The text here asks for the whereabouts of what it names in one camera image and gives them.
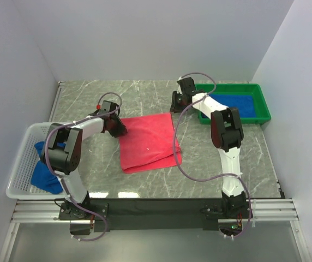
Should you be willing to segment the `pink towel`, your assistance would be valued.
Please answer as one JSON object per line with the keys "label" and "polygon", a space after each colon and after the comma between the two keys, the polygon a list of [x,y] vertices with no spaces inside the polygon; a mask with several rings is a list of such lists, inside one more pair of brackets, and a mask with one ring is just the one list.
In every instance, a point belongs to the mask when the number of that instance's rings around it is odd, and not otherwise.
{"label": "pink towel", "polygon": [[174,126],[170,113],[123,118],[122,123],[127,128],[127,134],[119,138],[124,173],[152,171],[182,163],[179,144],[173,146]]}

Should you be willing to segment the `large blue towel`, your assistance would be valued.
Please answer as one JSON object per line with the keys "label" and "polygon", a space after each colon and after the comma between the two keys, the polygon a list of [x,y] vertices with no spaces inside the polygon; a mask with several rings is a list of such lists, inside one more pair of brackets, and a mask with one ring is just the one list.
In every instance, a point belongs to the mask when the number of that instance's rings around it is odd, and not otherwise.
{"label": "large blue towel", "polygon": [[210,97],[221,105],[220,109],[238,109],[241,118],[255,118],[257,116],[252,95],[213,93]]}

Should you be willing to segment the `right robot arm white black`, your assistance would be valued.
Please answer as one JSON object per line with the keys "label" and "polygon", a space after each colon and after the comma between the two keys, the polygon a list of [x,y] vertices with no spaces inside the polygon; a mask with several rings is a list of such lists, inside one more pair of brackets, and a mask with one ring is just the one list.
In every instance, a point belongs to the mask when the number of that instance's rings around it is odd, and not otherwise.
{"label": "right robot arm white black", "polygon": [[223,178],[221,207],[216,213],[233,218],[247,208],[239,159],[244,138],[239,111],[216,101],[210,93],[197,90],[189,75],[180,77],[177,83],[178,90],[172,92],[170,112],[184,114],[194,108],[210,119],[211,141],[220,155],[222,173],[219,177]]}

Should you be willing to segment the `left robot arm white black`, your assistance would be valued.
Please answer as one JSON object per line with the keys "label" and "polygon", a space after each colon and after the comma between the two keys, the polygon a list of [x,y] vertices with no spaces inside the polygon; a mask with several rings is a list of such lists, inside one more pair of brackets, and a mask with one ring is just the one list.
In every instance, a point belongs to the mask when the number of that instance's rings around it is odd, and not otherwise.
{"label": "left robot arm white black", "polygon": [[104,100],[95,112],[80,121],[49,125],[40,159],[55,172],[65,198],[74,203],[71,211],[78,219],[86,219],[91,213],[91,205],[85,202],[89,198],[88,192],[78,171],[82,142],[104,132],[114,138],[126,135],[127,128],[119,118],[119,108],[119,104]]}

